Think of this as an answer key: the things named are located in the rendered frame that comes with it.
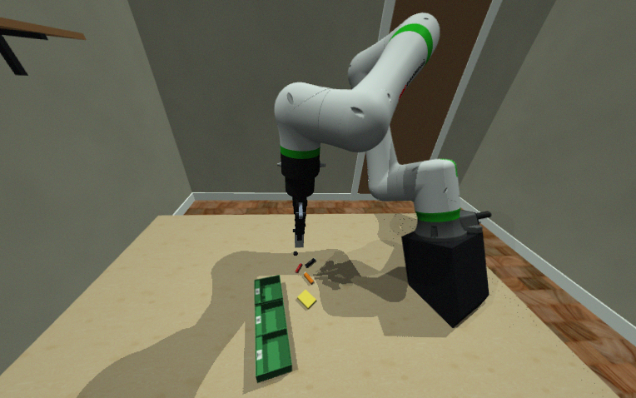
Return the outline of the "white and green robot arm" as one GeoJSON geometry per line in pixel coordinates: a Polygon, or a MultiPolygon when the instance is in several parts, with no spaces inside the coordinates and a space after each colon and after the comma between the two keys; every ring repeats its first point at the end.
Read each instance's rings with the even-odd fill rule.
{"type": "Polygon", "coordinates": [[[467,233],[483,232],[479,219],[491,217],[491,213],[460,210],[454,161],[400,165],[395,155],[390,121],[403,92],[429,61],[439,39],[437,20],[428,13],[417,13],[353,58],[348,69],[352,90],[304,82],[283,88],[275,103],[281,144],[277,166],[282,175],[296,181],[315,178],[320,167],[325,167],[320,162],[321,143],[365,152],[371,195],[380,201],[412,201],[417,238],[450,242],[466,238],[467,233]]]}

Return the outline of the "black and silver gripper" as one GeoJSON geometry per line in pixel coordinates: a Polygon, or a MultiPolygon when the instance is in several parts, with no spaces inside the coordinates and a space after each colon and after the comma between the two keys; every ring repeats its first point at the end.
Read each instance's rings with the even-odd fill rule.
{"type": "Polygon", "coordinates": [[[286,193],[292,197],[295,214],[295,248],[304,247],[304,234],[306,222],[306,198],[313,194],[315,178],[306,181],[296,181],[286,178],[286,193]],[[302,235],[298,235],[302,234],[302,235]]]}

